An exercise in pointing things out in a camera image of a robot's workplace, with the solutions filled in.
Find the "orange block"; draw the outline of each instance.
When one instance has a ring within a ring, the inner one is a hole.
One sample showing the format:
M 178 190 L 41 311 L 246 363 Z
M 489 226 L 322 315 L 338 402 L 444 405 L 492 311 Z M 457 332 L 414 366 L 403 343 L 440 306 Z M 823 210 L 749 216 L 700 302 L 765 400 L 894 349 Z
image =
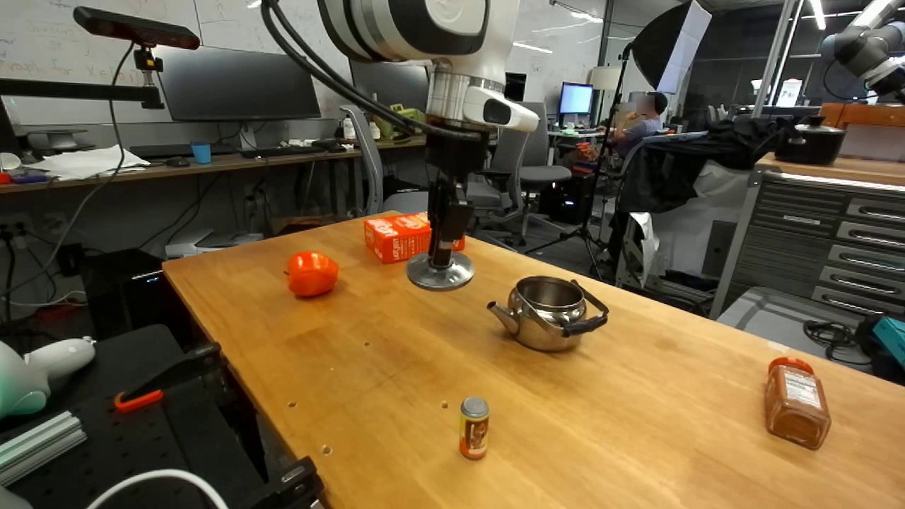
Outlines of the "orange block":
M 403 264 L 430 250 L 428 212 L 418 216 L 383 216 L 366 222 L 366 243 L 383 264 Z

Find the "gray cabinet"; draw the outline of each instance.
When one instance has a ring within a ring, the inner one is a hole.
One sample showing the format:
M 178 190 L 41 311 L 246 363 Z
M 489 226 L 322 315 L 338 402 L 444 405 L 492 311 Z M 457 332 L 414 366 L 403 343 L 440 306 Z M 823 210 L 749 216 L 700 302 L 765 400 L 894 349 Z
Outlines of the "gray cabinet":
M 795 169 L 754 179 L 714 316 L 754 285 L 864 316 L 905 315 L 905 188 Z

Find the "stainless steel pot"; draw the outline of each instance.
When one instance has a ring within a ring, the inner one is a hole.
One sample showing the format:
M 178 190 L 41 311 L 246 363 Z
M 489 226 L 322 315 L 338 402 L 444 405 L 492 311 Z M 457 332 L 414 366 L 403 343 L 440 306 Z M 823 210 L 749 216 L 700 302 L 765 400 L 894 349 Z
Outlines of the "stainless steel pot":
M 577 279 L 527 277 L 509 292 L 509 308 L 488 306 L 503 329 L 536 352 L 571 352 L 581 333 L 605 326 L 609 308 Z

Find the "brown bottle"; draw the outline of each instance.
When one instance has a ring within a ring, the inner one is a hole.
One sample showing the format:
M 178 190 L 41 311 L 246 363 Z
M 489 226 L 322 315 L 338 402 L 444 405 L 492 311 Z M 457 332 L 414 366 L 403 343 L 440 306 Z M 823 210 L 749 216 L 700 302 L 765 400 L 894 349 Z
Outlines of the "brown bottle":
M 819 451 L 830 432 L 830 407 L 823 384 L 812 366 L 792 357 L 771 363 L 765 393 L 768 431 Z

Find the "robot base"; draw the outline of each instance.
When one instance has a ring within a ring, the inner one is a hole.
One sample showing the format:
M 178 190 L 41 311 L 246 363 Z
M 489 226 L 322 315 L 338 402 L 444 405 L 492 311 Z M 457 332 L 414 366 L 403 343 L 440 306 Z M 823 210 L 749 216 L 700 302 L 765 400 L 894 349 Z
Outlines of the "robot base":
M 407 279 L 433 292 L 468 285 L 472 277 L 472 260 L 458 251 L 450 254 L 450 265 L 444 268 L 430 265 L 428 254 L 418 254 L 407 264 Z

